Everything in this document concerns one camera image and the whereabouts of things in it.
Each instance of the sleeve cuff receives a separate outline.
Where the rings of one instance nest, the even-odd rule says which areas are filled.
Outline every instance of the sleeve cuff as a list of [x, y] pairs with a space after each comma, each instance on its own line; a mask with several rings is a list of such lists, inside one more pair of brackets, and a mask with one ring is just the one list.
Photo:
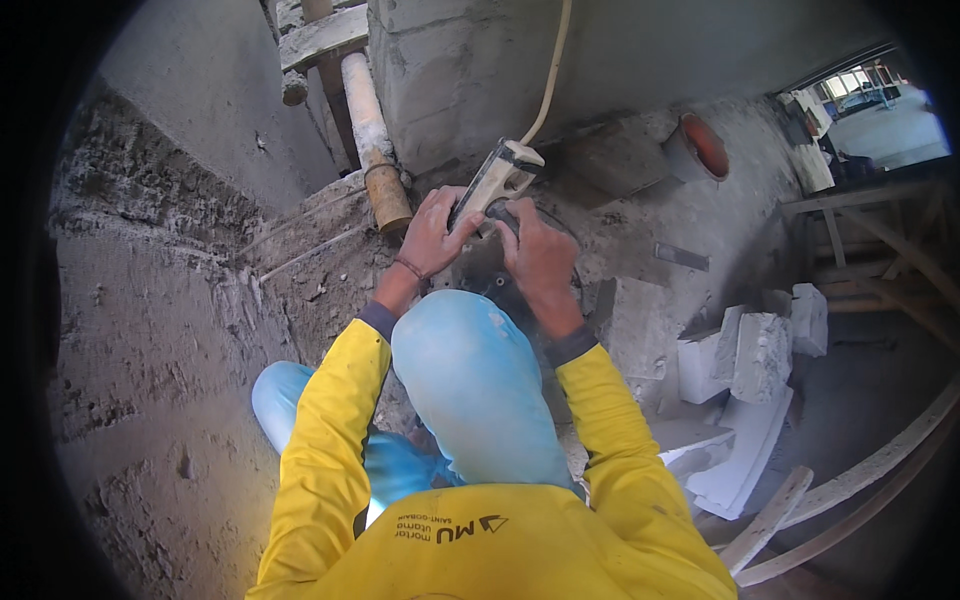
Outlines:
[[383, 336], [387, 344], [390, 344], [390, 337], [394, 334], [396, 317], [386, 306], [371, 300], [357, 313], [357, 319], [376, 329], [376, 332]]
[[598, 344], [593, 331], [584, 325], [581, 325], [569, 335], [557, 340], [547, 348], [543, 349], [550, 366], [557, 369], [565, 365], [574, 358], [579, 358]]

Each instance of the light blue pants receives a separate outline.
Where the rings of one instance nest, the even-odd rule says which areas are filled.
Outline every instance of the light blue pants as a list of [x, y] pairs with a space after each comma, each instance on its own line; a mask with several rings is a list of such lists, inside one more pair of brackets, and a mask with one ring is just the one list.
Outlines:
[[[567, 469], [530, 342], [493, 302], [459, 290], [429, 294], [397, 322], [391, 346], [396, 376], [443, 456], [396, 433], [372, 433], [364, 468], [374, 509], [430, 490], [437, 475], [455, 486], [550, 484], [584, 497]], [[253, 384], [253, 412], [278, 452], [312, 374], [281, 361]]]

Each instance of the wooden support beam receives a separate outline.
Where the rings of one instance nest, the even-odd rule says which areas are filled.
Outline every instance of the wooden support beam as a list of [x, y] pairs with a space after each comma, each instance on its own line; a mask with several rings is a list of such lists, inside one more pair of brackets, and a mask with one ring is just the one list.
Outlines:
[[856, 284], [872, 294], [877, 294], [884, 300], [893, 303], [897, 308], [910, 315], [921, 327], [930, 332], [933, 337], [944, 343], [944, 346], [960, 355], [960, 342], [947, 334], [947, 329], [940, 320], [926, 310], [915, 299], [903, 293], [903, 289], [892, 281], [882, 279], [858, 279]]
[[833, 216], [832, 208], [824, 208], [824, 220], [827, 221], [830, 244], [833, 246], [833, 257], [837, 262], [837, 267], [843, 269], [847, 266], [847, 257], [843, 254], [843, 242], [840, 240], [840, 232], [837, 231], [837, 220]]
[[827, 267], [815, 271], [811, 280], [814, 285], [821, 285], [823, 283], [835, 283], [837, 281], [853, 281], [861, 277], [879, 277], [883, 275], [893, 262], [893, 259], [875, 260], [858, 265], [848, 265], [843, 269]]
[[812, 482], [812, 470], [807, 467], [794, 468], [750, 527], [723, 549], [720, 560], [730, 570], [731, 576], [743, 570], [756, 553], [767, 545], [770, 538], [777, 533], [783, 520], [796, 508]]
[[[909, 241], [911, 244], [919, 247], [921, 242], [923, 242], [926, 231], [930, 229], [930, 226], [933, 225], [934, 219], [936, 219], [937, 215], [943, 210], [944, 192], [945, 187], [942, 184], [937, 186], [937, 190], [934, 192], [933, 198], [930, 199], [930, 203], [926, 206], [924, 214], [920, 217], [920, 222], [910, 234]], [[905, 269], [906, 266], [906, 259], [902, 256], [898, 256], [894, 261], [894, 264], [890, 265], [890, 268], [887, 269], [887, 272], [883, 274], [883, 278], [888, 280], [897, 278], [897, 275], [899, 275], [900, 271]]]
[[[852, 244], [843, 245], [843, 254], [877, 254], [882, 252], [889, 252], [890, 247], [884, 244], [883, 242], [854, 242]], [[833, 252], [833, 246], [816, 246], [813, 251], [814, 257], [816, 258], [827, 258], [829, 256], [835, 256]]]
[[908, 263], [926, 275], [926, 278], [940, 290], [940, 293], [947, 297], [948, 302], [953, 306], [954, 310], [960, 312], [960, 288], [957, 287], [956, 283], [944, 273], [940, 266], [937, 265], [928, 254], [904, 239], [902, 235], [883, 225], [875, 217], [866, 215], [857, 208], [846, 207], [838, 208], [837, 210], [840, 214], [851, 219], [893, 247]]
[[346, 47], [366, 43], [367, 5], [335, 12], [298, 27], [280, 38], [280, 68], [303, 72], [325, 54], [343, 54]]
[[850, 470], [805, 493], [804, 499], [783, 522], [781, 529], [802, 523], [833, 508], [886, 475], [930, 435], [957, 404], [957, 398], [960, 398], [960, 373], [950, 380], [919, 417], [887, 445]]
[[944, 422], [936, 428], [936, 431], [910, 455], [910, 458], [903, 464], [903, 468], [860, 508], [813, 540], [802, 543], [766, 563], [740, 571], [733, 577], [733, 580], [742, 588], [754, 586], [806, 563], [845, 540], [890, 504], [913, 481], [921, 469], [933, 458], [940, 446], [943, 445], [958, 416], [960, 416], [960, 411], [953, 408]]
[[932, 185], [930, 181], [886, 183], [881, 187], [781, 204], [780, 209], [784, 215], [790, 217], [801, 212], [812, 212], [824, 208], [840, 208], [841, 206], [855, 206], [890, 200], [909, 200], [918, 196], [926, 196], [930, 185]]
[[[915, 296], [910, 298], [910, 302], [916, 309], [926, 309], [935, 306], [943, 306], [947, 303], [944, 297], [936, 296]], [[834, 298], [827, 300], [827, 312], [829, 313], [878, 313], [891, 310], [903, 310], [903, 307], [886, 298]]]

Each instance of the broken concrete block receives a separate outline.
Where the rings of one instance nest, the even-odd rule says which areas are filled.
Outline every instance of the broken concrete block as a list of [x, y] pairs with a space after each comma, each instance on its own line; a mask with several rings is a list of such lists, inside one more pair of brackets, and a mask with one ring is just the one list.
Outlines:
[[672, 296], [664, 287], [630, 277], [600, 284], [591, 324], [620, 374], [663, 379], [673, 343], [672, 327], [664, 318]]
[[783, 290], [763, 290], [763, 311], [790, 318], [793, 304], [793, 294]]
[[793, 286], [790, 322], [794, 352], [827, 355], [827, 299], [812, 283]]
[[747, 313], [740, 318], [730, 386], [733, 397], [766, 404], [782, 394], [790, 376], [791, 331], [790, 322], [773, 313]]
[[740, 317], [751, 310], [750, 306], [740, 304], [731, 306], [723, 313], [720, 325], [720, 339], [713, 356], [713, 371], [710, 373], [717, 381], [727, 385], [733, 383], [733, 366], [736, 363], [736, 338], [740, 333]]
[[735, 433], [729, 427], [697, 420], [675, 419], [650, 425], [660, 458], [681, 484], [693, 473], [716, 467], [730, 458]]
[[703, 404], [730, 387], [711, 375], [719, 342], [720, 329], [677, 340], [681, 400]]
[[792, 397], [793, 390], [783, 386], [767, 404], [730, 398], [720, 425], [733, 429], [733, 451], [726, 462], [687, 479], [686, 488], [697, 494], [697, 506], [727, 520], [740, 517], [770, 460]]

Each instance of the gray bucket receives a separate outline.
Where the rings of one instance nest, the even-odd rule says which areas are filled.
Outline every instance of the gray bucket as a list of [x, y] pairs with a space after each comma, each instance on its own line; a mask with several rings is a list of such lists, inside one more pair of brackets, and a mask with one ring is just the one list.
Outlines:
[[670, 173], [684, 183], [723, 181], [730, 174], [723, 140], [692, 112], [681, 115], [662, 148]]

